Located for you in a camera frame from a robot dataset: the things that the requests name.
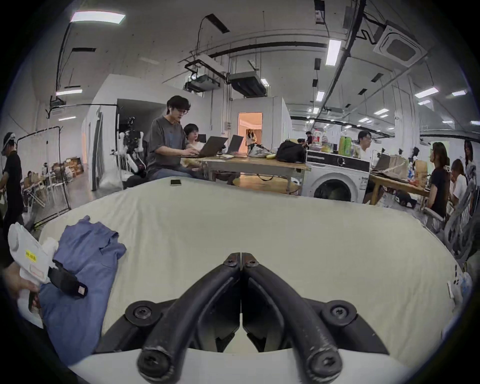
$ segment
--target woman with long hair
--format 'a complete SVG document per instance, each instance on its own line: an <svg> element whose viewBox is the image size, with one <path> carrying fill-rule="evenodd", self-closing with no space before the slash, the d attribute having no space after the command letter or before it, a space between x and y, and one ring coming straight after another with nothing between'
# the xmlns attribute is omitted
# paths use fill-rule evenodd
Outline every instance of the woman with long hair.
<svg viewBox="0 0 480 384"><path fill-rule="evenodd" d="M464 143L465 150L465 176L467 181L473 179L475 185L477 184L477 165L473 161L473 146L470 140L465 140Z"/></svg>

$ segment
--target person wearing headset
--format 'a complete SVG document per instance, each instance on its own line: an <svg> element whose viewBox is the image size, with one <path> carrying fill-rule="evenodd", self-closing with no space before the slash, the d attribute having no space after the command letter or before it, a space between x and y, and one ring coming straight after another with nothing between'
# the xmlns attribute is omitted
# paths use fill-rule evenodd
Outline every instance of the person wearing headset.
<svg viewBox="0 0 480 384"><path fill-rule="evenodd" d="M8 230L10 225L22 220L24 203L22 199L22 164L15 148L15 134L8 132L3 138L1 154L7 157L7 163L0 180L0 190L6 186L7 191L7 213L3 218L3 236L8 241Z"/></svg>

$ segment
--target man with glasses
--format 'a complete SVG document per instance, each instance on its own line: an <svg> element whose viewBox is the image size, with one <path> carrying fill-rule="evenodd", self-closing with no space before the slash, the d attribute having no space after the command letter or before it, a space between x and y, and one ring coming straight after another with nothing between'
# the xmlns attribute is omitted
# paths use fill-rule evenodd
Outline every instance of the man with glasses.
<svg viewBox="0 0 480 384"><path fill-rule="evenodd" d="M173 96L167 101L167 114L153 120L146 136L148 141L147 177L149 180L169 176L196 177L191 169L182 167L181 156L197 155L194 148L186 148L186 137L181 118L190 109L189 101Z"/></svg>
<svg viewBox="0 0 480 384"><path fill-rule="evenodd" d="M372 154L368 150L370 145L372 144L372 134L368 131L360 131L359 132L359 144L360 144L360 158L362 160L370 161L372 160ZM373 197L373 189L375 188L375 183L371 180L368 180L367 189L365 190L365 197L363 198L363 203L368 203ZM384 188L380 186L378 189L378 199L384 195Z"/></svg>

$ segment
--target ceiling pipe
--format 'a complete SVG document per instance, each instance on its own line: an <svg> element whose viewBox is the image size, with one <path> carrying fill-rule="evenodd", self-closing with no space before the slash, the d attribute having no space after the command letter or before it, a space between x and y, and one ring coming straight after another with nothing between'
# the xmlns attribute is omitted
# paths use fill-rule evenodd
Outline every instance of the ceiling pipe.
<svg viewBox="0 0 480 384"><path fill-rule="evenodd" d="M367 3L367 0L360 0L357 15L355 16L355 23L353 24L352 31L351 31L351 34L350 34L350 40L348 41L347 48L343 52L343 55L340 59L340 63L338 65L338 68L336 69L333 80L332 80L330 86L328 87L328 92L323 99L323 102L322 102L322 105L320 107L320 110L318 112L317 117L320 116L320 114L322 113L328 99L332 95L333 89L335 88L336 83L338 82L338 79L340 78L340 74L343 71L343 67L345 66L345 62L347 61L347 58L350 56L350 51L352 49L353 43L355 42L358 31L360 30L360 25L361 25L361 22L363 20L363 11L365 10L365 4L366 3Z"/></svg>

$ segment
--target ceiling air conditioner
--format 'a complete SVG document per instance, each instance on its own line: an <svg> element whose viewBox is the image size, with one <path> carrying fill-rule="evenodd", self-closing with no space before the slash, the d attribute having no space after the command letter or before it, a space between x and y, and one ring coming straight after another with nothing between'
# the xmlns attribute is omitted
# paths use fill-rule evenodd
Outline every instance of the ceiling air conditioner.
<svg viewBox="0 0 480 384"><path fill-rule="evenodd" d="M373 39L377 42L374 52L406 67L427 53L411 33L389 20L385 22L385 27L378 27Z"/></svg>
<svg viewBox="0 0 480 384"><path fill-rule="evenodd" d="M235 73L228 77L228 83L232 84L232 88L240 92L245 97L259 97L266 96L267 90L260 81L257 73L242 72Z"/></svg>

